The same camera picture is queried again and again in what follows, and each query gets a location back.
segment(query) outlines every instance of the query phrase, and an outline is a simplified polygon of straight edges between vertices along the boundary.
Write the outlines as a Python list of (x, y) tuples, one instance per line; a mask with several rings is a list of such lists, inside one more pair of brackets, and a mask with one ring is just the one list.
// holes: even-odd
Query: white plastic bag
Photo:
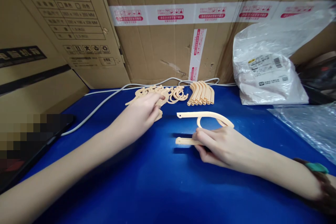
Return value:
[(233, 42), (233, 73), (243, 105), (306, 104), (289, 57), (335, 17), (331, 9), (253, 24)]

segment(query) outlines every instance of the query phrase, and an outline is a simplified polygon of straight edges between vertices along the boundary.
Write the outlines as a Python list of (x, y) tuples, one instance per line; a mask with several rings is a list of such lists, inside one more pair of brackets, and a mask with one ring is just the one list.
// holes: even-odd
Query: wrist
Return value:
[(258, 160), (253, 168), (253, 175), (266, 179), (269, 172), (273, 169), (273, 163), (275, 162), (274, 154), (274, 151), (260, 147)]

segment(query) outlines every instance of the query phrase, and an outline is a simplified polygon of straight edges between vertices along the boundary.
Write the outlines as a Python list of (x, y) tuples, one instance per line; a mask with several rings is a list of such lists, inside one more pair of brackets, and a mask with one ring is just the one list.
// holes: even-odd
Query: barcode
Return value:
[(277, 68), (281, 68), (281, 67), (282, 67), (282, 65), (281, 65), (281, 63), (280, 63), (280, 60), (279, 60), (279, 57), (274, 59), (274, 63), (275, 63), (275, 66), (276, 66)]
[(72, 57), (71, 59), (73, 59), (73, 60), (90, 60), (91, 59), (91, 57)]

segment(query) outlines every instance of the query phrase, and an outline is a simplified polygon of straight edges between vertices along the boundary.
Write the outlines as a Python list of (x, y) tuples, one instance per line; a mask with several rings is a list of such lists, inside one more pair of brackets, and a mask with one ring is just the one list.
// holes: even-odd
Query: white cable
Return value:
[[(192, 83), (193, 81), (190, 81), (190, 80), (181, 80), (181, 79), (178, 79), (178, 78), (175, 78), (175, 77), (171, 77), (171, 78), (168, 78), (162, 82), (159, 82), (155, 85), (161, 85), (162, 83), (165, 83), (171, 79), (174, 79), (174, 80), (178, 80), (179, 83), (178, 85), (180, 85), (181, 83)], [(210, 82), (210, 81), (214, 81), (216, 80), (216, 83), (212, 84), (212, 83), (209, 83), (209, 85), (216, 85), (216, 86), (235, 86), (236, 84), (235, 83), (230, 83), (230, 84), (218, 84), (219, 82), (219, 78), (212, 78), (212, 79), (209, 79), (209, 80), (206, 80), (205, 82)], [(68, 135), (76, 130), (78, 130), (84, 123), (86, 123), (87, 120), (90, 119), (90, 117), (105, 103), (107, 102), (112, 96), (116, 95), (117, 93), (119, 93), (120, 91), (122, 90), (130, 90), (130, 89), (136, 89), (136, 88), (139, 88), (139, 87), (130, 87), (130, 88), (127, 88), (125, 89), (126, 87), (128, 86), (140, 86), (140, 87), (149, 87), (149, 86), (152, 86), (152, 85), (143, 85), (143, 84), (135, 84), (135, 83), (130, 83), (130, 84), (127, 84), (125, 86), (123, 86), (122, 88), (120, 89), (114, 89), (114, 90), (105, 90), (105, 91), (97, 91), (97, 92), (93, 92), (93, 93), (88, 93), (86, 94), (85, 96), (88, 96), (88, 95), (93, 95), (93, 94), (96, 94), (96, 93), (106, 93), (106, 92), (113, 92), (115, 91), (113, 94), (111, 94), (110, 96), (108, 96), (107, 98), (105, 98), (105, 100), (103, 100), (80, 124), (78, 124), (75, 128), (73, 128), (72, 130), (69, 130), (67, 132), (64, 132), (63, 134), (61, 134), (61, 136), (65, 136), (65, 135)]]

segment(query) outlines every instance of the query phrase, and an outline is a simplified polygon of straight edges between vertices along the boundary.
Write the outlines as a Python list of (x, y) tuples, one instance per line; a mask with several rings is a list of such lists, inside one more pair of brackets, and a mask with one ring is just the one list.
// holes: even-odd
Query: blue work surface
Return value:
[[(196, 118), (177, 112), (213, 111), (231, 120), (235, 129), (258, 145), (289, 158), (336, 166), (273, 117), (269, 106), (243, 106), (236, 87), (213, 87), (215, 104), (165, 104), (163, 117), (136, 143), (91, 173), (55, 202), (36, 223), (324, 223), (322, 214), (294, 194), (261, 178), (203, 163), (194, 147), (175, 145), (178, 136), (194, 133)], [(61, 137), (26, 178), (60, 159), (106, 128), (134, 98), (122, 91), (106, 102), (79, 130)], [(111, 93), (83, 97), (65, 113), (77, 125)], [(216, 129), (213, 118), (203, 128)]]

